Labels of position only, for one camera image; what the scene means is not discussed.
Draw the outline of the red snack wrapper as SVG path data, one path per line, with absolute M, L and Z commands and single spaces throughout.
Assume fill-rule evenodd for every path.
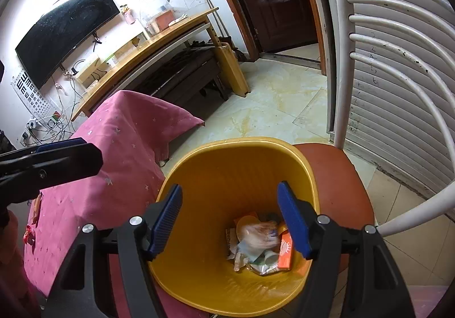
M 23 242 L 26 245 L 30 245 L 30 246 L 34 246 L 35 243 L 36 243 L 35 230 L 30 225 L 27 225 L 25 227 L 25 232 L 24 232 L 24 235 L 23 235 Z

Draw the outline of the orange small box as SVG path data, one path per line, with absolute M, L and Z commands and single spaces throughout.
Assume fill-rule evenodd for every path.
M 281 234 L 281 244 L 278 256 L 278 269 L 288 271 L 291 269 L 293 256 L 293 240 L 288 230 Z

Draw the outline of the green tissue pack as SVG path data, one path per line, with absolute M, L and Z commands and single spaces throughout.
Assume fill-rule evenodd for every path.
M 259 276 L 269 276 L 280 271 L 278 267 L 278 258 L 278 253 L 268 249 L 261 253 L 261 256 L 259 256 L 256 261 L 248 263 L 246 268 Z

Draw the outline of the white printed tissue pack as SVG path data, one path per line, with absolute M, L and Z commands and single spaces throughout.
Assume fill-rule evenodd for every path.
M 248 249 L 273 249 L 279 244 L 278 225 L 276 222 L 260 222 L 245 226 L 237 237 L 240 244 Z

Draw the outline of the beige sponge puff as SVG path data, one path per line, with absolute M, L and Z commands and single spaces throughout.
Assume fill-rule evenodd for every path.
M 261 221 L 252 215 L 242 216 L 234 220 L 234 224 L 236 225 L 236 232 L 241 233 L 245 226 L 256 225 Z

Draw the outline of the white tissue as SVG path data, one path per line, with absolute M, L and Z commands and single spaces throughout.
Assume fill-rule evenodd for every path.
M 244 267 L 247 266 L 249 259 L 245 256 L 238 247 L 239 241 L 237 239 L 237 233 L 234 228 L 230 228 L 225 231 L 226 243 L 227 248 L 229 251 L 229 255 L 227 257 L 228 260 L 231 260 L 234 264 L 234 271 L 239 272 Z

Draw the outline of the yellow plastic trash bin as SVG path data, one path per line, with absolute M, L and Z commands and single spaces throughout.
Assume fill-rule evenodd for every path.
M 228 139 L 187 153 L 159 193 L 163 199 L 180 185 L 183 204 L 165 250 L 149 265 L 154 280 L 182 303 L 221 316 L 259 317 L 290 303 L 303 290 L 311 263 L 296 254 L 288 272 L 235 272 L 225 237 L 243 215 L 278 212 L 281 182 L 288 182 L 297 198 L 319 206 L 309 161 L 287 142 Z

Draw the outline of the white power strip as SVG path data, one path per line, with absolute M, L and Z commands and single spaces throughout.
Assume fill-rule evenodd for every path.
M 29 119 L 25 125 L 25 130 L 22 133 L 22 140 L 25 144 L 29 142 L 41 142 L 39 137 L 36 134 L 37 132 L 37 120 L 36 119 Z

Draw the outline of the eye chart poster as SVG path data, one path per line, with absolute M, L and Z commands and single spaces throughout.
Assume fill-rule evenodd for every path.
M 52 99 L 46 98 L 34 85 L 25 71 L 12 79 L 11 86 L 22 103 L 37 120 L 48 129 L 54 129 L 61 119 L 61 111 Z

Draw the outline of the pink star tablecloth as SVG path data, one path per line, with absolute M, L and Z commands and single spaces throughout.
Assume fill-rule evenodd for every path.
M 133 91 L 108 98 L 74 136 L 102 152 L 98 175 L 58 185 L 32 203 L 29 222 L 34 245 L 24 248 L 25 273 L 49 295 L 59 267 L 77 233 L 87 223 L 100 230 L 122 225 L 154 203 L 165 176 L 158 163 L 169 143 L 202 125 L 185 109 Z

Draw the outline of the white metal chair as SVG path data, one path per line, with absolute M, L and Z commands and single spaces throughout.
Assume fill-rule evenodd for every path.
M 331 106 L 336 105 L 336 0 L 315 0 Z M 354 0 L 354 62 L 346 146 L 387 174 L 431 198 L 454 181 L 454 151 L 446 147 L 427 106 L 388 65 L 426 93 L 449 131 L 454 105 L 454 8 L 449 0 Z

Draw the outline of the pink hanging bottle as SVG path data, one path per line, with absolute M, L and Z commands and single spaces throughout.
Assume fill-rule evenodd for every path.
M 133 12 L 128 5 L 121 5 L 119 8 L 127 24 L 133 24 L 136 21 Z

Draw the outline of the pink storage box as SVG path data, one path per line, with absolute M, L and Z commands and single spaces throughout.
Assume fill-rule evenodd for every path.
M 146 29 L 152 35 L 169 28 L 169 23 L 175 19 L 172 10 L 164 10 L 146 20 Z

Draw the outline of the wooden desk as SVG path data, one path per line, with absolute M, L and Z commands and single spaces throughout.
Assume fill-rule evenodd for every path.
M 202 31 L 207 31 L 212 40 L 218 64 L 221 66 L 222 79 L 227 82 L 234 94 L 245 97 L 251 89 L 237 58 L 230 46 L 220 41 L 208 18 L 208 15 L 218 10 L 219 8 L 215 7 L 198 15 L 192 15 L 146 40 L 101 77 L 96 85 L 81 98 L 72 113 L 71 120 L 75 121 L 82 113 L 90 116 L 92 110 L 101 101 L 130 86 L 147 68 L 157 64 L 160 59 Z

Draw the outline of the black wall television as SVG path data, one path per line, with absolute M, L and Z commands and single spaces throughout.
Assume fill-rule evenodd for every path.
M 75 48 L 118 14 L 113 0 L 57 0 L 15 48 L 32 83 L 41 88 Z

